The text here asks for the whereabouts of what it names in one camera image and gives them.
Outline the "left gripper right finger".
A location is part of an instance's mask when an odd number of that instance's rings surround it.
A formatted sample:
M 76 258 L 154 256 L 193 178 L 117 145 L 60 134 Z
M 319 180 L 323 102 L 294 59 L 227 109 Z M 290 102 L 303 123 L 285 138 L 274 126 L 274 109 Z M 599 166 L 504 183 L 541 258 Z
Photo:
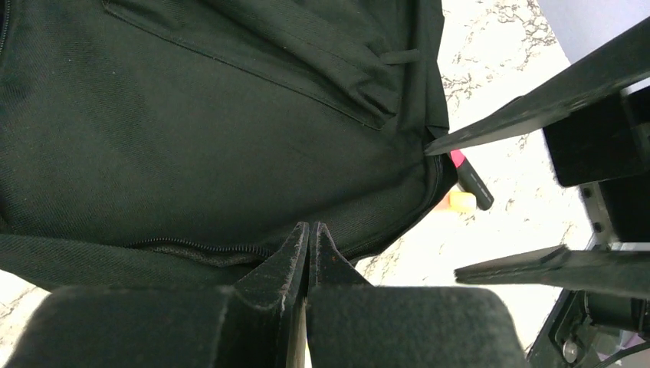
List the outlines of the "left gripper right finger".
M 309 237 L 307 342 L 315 367 L 525 367 L 513 319 L 476 287 L 370 284 L 325 224 Z

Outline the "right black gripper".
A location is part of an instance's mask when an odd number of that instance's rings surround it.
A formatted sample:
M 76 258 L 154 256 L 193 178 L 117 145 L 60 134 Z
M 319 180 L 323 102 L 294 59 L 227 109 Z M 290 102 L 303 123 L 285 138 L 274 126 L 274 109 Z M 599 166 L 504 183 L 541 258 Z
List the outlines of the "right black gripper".
M 649 89 L 618 94 L 647 78 L 648 18 L 491 115 L 436 139 L 424 154 L 543 128 L 556 179 L 579 190 L 599 242 L 647 243 Z M 574 251 L 558 245 L 458 268 L 455 279 L 461 284 L 543 284 L 648 300 L 649 253 Z

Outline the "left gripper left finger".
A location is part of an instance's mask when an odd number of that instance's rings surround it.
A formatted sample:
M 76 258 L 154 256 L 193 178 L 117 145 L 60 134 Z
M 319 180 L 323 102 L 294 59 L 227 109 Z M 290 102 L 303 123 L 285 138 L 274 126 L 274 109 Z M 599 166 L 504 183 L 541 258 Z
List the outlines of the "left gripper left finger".
M 302 367 L 300 223 L 268 260 L 232 285 L 69 287 L 36 309 L 9 367 Z

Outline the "black pink highlighter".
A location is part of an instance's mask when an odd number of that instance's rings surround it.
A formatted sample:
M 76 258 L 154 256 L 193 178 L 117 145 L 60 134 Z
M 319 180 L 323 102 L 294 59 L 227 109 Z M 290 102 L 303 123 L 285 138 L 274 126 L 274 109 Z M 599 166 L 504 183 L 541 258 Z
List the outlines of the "black pink highlighter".
M 452 150 L 450 157 L 457 171 L 459 186 L 465 192 L 475 196 L 480 210 L 487 211 L 491 209 L 494 204 L 494 197 L 467 157 L 459 149 Z

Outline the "black backpack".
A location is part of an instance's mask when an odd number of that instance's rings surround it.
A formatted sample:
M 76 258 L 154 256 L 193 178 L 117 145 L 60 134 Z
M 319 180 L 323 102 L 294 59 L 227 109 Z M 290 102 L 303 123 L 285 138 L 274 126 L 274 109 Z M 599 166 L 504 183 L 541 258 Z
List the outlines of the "black backpack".
M 3 1 L 1 268 L 232 283 L 307 225 L 377 255 L 455 183 L 438 1 Z

